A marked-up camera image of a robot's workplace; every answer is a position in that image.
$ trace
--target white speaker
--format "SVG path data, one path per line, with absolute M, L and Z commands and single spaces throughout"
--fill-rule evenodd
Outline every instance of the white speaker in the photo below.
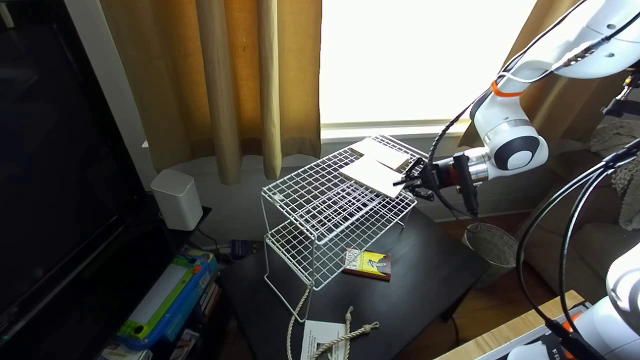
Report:
M 169 229 L 195 229 L 202 207 L 193 176 L 165 169 L 151 182 L 151 189 Z

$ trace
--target beige rope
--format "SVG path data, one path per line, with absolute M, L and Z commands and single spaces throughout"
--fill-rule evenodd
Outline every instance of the beige rope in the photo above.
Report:
M 296 307 L 296 314 L 298 314 L 298 311 L 300 311 L 300 308 L 302 307 L 302 304 L 304 304 L 305 300 L 307 299 L 307 296 L 309 295 L 309 291 L 311 290 L 311 287 L 309 286 L 307 288 L 307 290 L 305 291 L 305 294 L 302 295 L 302 299 L 300 299 L 300 303 L 298 304 L 298 306 Z M 345 344 L 345 350 L 344 350 L 344 360 L 349 360 L 349 350 L 350 350 L 350 341 L 349 339 L 351 338 L 355 338 L 358 335 L 362 335 L 362 334 L 368 334 L 371 332 L 371 330 L 373 329 L 377 329 L 378 327 L 380 327 L 380 323 L 378 322 L 373 322 L 369 325 L 363 325 L 360 329 L 354 331 L 354 332 L 349 332 L 349 327 L 351 326 L 351 312 L 353 310 L 353 306 L 349 306 L 349 309 L 347 310 L 346 315 L 344 315 L 344 319 L 345 319 L 345 328 L 346 328 L 346 335 L 343 335 L 329 343 L 324 344 L 323 346 L 321 346 L 312 356 L 309 360 L 316 360 L 318 358 L 318 356 L 320 356 L 323 352 L 327 351 L 329 348 L 332 348 L 334 345 L 339 344 L 343 341 L 346 342 Z M 288 360 L 293 360 L 293 358 L 291 357 L 291 331 L 293 330 L 293 322 L 296 320 L 296 315 L 292 315 L 291 316 L 291 321 L 289 322 L 289 330 L 287 331 L 287 358 Z

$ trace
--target wicker basket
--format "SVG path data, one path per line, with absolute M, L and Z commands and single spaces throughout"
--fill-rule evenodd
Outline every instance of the wicker basket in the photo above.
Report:
M 478 279 L 475 288 L 493 284 L 516 266 L 518 243 L 506 231 L 490 224 L 477 223 L 467 227 L 462 242 L 489 262 L 489 269 Z

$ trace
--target bright window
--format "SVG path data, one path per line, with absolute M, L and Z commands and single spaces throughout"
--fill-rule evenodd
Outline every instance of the bright window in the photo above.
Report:
M 498 73 L 536 0 L 323 0 L 323 125 L 455 116 Z

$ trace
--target white wire rack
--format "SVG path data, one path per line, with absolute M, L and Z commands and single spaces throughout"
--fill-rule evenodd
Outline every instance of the white wire rack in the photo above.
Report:
M 372 139 L 410 156 L 399 171 L 406 170 L 419 156 L 426 158 L 423 152 L 391 137 Z M 400 220 L 416 203 L 406 191 L 393 199 L 339 174 L 340 169 L 359 157 L 347 147 L 262 189 L 262 210 L 268 230 L 265 242 L 316 291 L 344 269 L 346 248 L 363 251 L 396 222 L 404 226 Z M 265 199 L 287 215 L 288 221 L 270 228 L 264 211 Z M 265 280 L 295 314 L 269 281 L 266 252 L 265 257 Z

